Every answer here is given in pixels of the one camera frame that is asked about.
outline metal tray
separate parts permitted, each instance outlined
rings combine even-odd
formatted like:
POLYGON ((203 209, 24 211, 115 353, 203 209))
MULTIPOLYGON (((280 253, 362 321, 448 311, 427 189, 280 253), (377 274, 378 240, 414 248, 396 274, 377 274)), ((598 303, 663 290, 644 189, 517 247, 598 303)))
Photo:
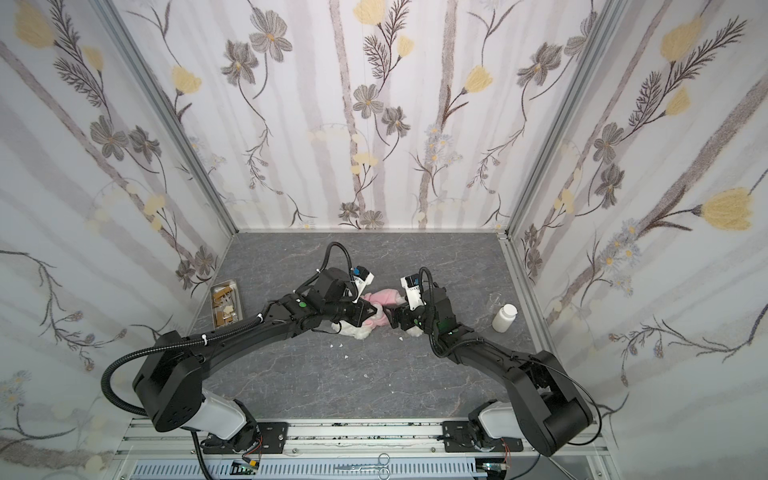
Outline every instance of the metal tray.
POLYGON ((210 288, 210 311, 214 329, 239 322, 243 319, 243 307, 240 304, 240 291, 234 280, 217 283, 210 288))

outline white plastic bottle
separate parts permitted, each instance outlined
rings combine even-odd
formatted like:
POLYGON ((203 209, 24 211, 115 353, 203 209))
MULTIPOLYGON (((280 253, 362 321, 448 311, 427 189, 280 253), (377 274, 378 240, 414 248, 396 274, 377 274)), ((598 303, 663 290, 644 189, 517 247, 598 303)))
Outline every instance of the white plastic bottle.
POLYGON ((499 333, 507 331, 512 322, 515 321, 515 317, 518 315, 518 309, 511 303, 507 303, 498 310, 496 316, 493 319, 493 329, 499 333))

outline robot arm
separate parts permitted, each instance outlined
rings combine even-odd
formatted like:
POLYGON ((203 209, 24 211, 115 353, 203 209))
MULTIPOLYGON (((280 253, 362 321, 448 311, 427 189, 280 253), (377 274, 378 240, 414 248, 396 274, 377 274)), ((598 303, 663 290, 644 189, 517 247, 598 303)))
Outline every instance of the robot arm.
POLYGON ((203 389, 203 380, 256 349, 315 329, 323 320, 361 326, 376 313, 374 306, 359 298, 372 278, 364 267, 352 268, 346 249, 333 242, 316 275, 293 293, 268 302, 256 317, 185 338, 174 330, 151 348, 113 362, 101 380, 104 396, 119 408, 149 417, 159 432, 205 430, 210 433, 206 442, 217 444, 222 452, 242 452, 260 437, 257 423, 241 402, 203 389), (346 255, 348 272, 326 268, 333 246, 346 255), (133 381, 140 408, 119 399, 110 378, 119 366, 142 356, 147 358, 133 381))
MULTIPOLYGON (((420 275, 403 279, 409 303, 387 311, 393 328, 420 327, 429 335, 437 356, 472 366, 504 385, 520 431, 542 455, 554 454, 591 423, 587 403, 570 379, 558 373, 562 366, 552 354, 513 352, 458 323, 445 288, 437 287, 431 273, 422 270, 428 273, 429 291, 419 285, 420 275)), ((241 356, 315 329, 325 319, 361 326, 376 313, 374 306, 359 298, 372 278, 365 268, 352 268, 346 249, 333 242, 317 274, 292 293, 268 302, 256 317, 184 338, 176 331, 166 333, 154 346, 109 365, 101 378, 101 390, 118 408, 149 417, 159 432, 204 430, 209 432, 204 446, 222 453, 245 452, 261 436, 257 422, 241 402, 203 389, 203 380, 241 356), (348 271, 326 268, 333 246, 346 255, 348 271), (142 357, 146 359, 133 388, 143 408, 123 401, 111 388, 114 371, 142 357)), ((477 430, 481 446, 484 441, 498 442, 498 436, 486 435, 481 426, 477 430)))
MULTIPOLYGON (((403 282, 419 285, 419 276, 405 277, 403 282)), ((554 454, 592 423, 587 403, 574 383, 558 373, 563 366, 551 353, 514 352, 489 342, 456 321, 445 288, 432 284, 419 292, 421 298, 412 290, 413 301, 390 312, 392 327, 420 327, 430 336, 437 356, 476 368, 501 383, 520 431, 542 455, 554 454)), ((479 432, 478 439, 483 437, 479 432)))

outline pink plush toy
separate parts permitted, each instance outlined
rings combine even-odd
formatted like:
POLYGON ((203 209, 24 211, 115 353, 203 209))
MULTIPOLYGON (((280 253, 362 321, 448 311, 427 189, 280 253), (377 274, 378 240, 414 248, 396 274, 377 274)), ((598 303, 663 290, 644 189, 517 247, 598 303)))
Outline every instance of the pink plush toy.
POLYGON ((393 288, 384 289, 376 293, 366 293, 360 298, 370 302, 376 308, 376 313, 363 322, 359 328, 343 320, 339 323, 341 325, 339 334, 353 336, 358 340, 366 338, 377 326, 389 325, 389 319, 387 319, 382 305, 402 305, 406 302, 406 299, 400 295, 400 292, 393 288))

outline floral wallpaper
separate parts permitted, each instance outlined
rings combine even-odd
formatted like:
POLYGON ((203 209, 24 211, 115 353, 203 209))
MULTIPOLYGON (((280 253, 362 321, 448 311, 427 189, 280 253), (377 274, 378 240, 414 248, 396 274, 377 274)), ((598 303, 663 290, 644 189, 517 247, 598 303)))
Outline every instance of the floral wallpaper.
POLYGON ((767 19, 630 3, 513 236, 628 480, 768 467, 767 19))
POLYGON ((500 230, 603 2, 115 4, 239 228, 500 230))
POLYGON ((87 2, 0 12, 0 476, 101 478, 104 368, 189 326, 229 235, 87 2))

